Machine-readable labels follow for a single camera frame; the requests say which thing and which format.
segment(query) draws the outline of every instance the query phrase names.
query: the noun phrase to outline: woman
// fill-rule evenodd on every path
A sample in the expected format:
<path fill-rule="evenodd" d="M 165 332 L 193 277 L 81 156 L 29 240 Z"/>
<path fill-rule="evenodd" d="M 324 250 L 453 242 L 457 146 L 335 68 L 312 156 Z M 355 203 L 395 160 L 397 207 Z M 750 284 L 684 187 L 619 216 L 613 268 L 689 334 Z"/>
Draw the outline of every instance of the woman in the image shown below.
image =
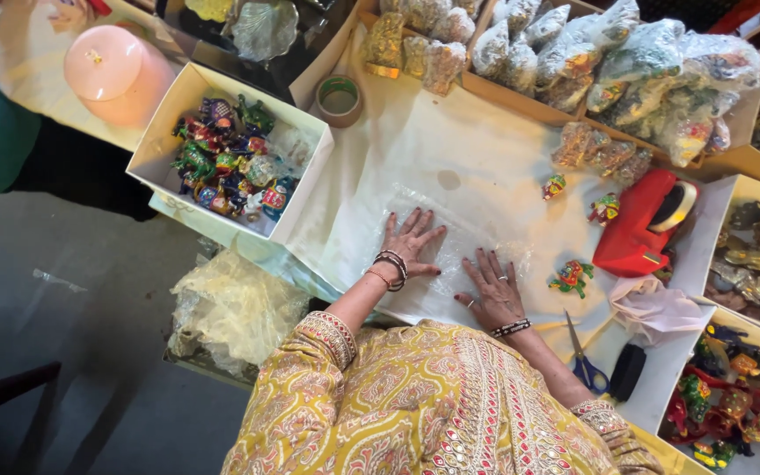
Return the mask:
<path fill-rule="evenodd" d="M 354 337 L 386 291 L 441 274 L 418 262 L 446 231 L 425 232 L 432 216 L 416 208 L 395 233 L 392 213 L 375 264 L 272 353 L 223 473 L 663 473 L 529 325 L 494 251 L 462 261 L 481 301 L 454 298 L 505 344 L 430 320 Z"/>

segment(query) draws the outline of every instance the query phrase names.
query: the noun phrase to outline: gray floor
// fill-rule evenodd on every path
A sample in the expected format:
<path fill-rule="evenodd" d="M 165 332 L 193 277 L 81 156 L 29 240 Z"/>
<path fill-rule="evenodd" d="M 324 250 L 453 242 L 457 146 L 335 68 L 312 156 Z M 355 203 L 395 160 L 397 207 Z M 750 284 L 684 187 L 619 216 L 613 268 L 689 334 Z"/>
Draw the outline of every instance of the gray floor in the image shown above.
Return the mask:
<path fill-rule="evenodd" d="M 161 361 L 197 238 L 164 216 L 0 195 L 0 378 L 62 362 L 57 387 L 0 406 L 0 472 L 218 472 L 248 393 Z"/>

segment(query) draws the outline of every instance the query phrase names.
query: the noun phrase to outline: yellow embroidered kurta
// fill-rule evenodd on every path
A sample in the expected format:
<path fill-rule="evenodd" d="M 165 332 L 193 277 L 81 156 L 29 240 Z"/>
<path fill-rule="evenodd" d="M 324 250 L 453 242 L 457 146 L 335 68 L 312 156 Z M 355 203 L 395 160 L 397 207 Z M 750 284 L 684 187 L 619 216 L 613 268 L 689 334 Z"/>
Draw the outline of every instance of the yellow embroidered kurta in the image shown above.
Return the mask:
<path fill-rule="evenodd" d="M 313 312 L 260 368 L 225 474 L 663 473 L 611 404 L 570 410 L 481 331 Z"/>

